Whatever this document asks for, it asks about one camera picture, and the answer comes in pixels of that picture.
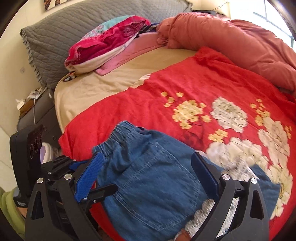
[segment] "pillow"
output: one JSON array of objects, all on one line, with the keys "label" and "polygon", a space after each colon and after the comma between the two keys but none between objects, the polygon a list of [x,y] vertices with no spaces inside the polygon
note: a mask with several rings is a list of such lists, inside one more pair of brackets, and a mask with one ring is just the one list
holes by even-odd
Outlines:
[{"label": "pillow", "polygon": [[63,8],[36,24],[21,29],[29,62],[42,86],[55,88],[68,71],[68,51],[99,24],[123,15],[139,15],[151,22],[189,12],[186,0],[87,0]]},{"label": "pillow", "polygon": [[70,48],[65,67],[76,73],[99,68],[122,52],[149,24],[147,19],[135,15],[113,18],[100,24]]}]

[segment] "cable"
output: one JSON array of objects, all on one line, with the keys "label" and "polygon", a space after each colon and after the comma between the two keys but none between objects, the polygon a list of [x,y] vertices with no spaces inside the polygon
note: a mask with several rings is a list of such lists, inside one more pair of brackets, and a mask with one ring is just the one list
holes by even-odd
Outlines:
[{"label": "cable", "polygon": [[35,121],[35,97],[34,97],[34,104],[33,104],[33,117],[34,117],[34,125],[36,125],[36,121]]},{"label": "cable", "polygon": [[211,10],[211,11],[214,11],[214,10],[217,10],[217,9],[219,9],[219,8],[221,8],[221,7],[223,7],[225,4],[226,4],[227,2],[225,2],[224,4],[222,4],[221,6],[219,6],[219,7],[216,7],[216,8],[214,8],[213,10]]}]

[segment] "beige bed sheet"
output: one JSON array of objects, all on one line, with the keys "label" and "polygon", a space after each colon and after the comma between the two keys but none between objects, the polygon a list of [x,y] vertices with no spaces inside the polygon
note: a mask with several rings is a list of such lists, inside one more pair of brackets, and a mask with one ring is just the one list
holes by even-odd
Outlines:
[{"label": "beige bed sheet", "polygon": [[146,74],[164,69],[194,54],[195,51],[191,50],[161,47],[134,58],[104,76],[90,72],[69,82],[60,81],[54,92],[54,101],[62,132],[75,116],[96,102],[126,90]]}]

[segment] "window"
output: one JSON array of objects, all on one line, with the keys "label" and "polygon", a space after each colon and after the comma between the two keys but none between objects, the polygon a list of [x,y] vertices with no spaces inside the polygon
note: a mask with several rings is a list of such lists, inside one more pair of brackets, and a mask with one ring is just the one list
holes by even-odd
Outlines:
[{"label": "window", "polygon": [[232,19],[259,25],[281,38],[296,51],[296,42],[278,11],[267,0],[230,0]]},{"label": "window", "polygon": [[252,21],[254,24],[270,30],[296,50],[295,40],[288,26],[278,11],[267,0],[258,0],[254,6],[253,14],[255,15]]}]

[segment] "metal screw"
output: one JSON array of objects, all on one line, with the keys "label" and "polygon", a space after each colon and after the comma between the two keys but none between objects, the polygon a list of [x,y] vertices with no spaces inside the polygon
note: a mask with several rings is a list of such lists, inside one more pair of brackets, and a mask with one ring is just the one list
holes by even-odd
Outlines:
[{"label": "metal screw", "polygon": [[257,180],[255,178],[251,178],[251,183],[256,184]]},{"label": "metal screw", "polygon": [[43,178],[41,177],[41,178],[38,178],[38,180],[37,180],[37,183],[43,183]]},{"label": "metal screw", "polygon": [[227,174],[223,174],[223,175],[222,175],[222,178],[223,178],[224,180],[229,180],[229,179],[230,179],[230,176],[227,175]]},{"label": "metal screw", "polygon": [[68,173],[68,174],[66,174],[66,175],[64,176],[64,178],[65,178],[66,180],[70,180],[70,179],[72,178],[72,174],[71,174],[71,173]]}]

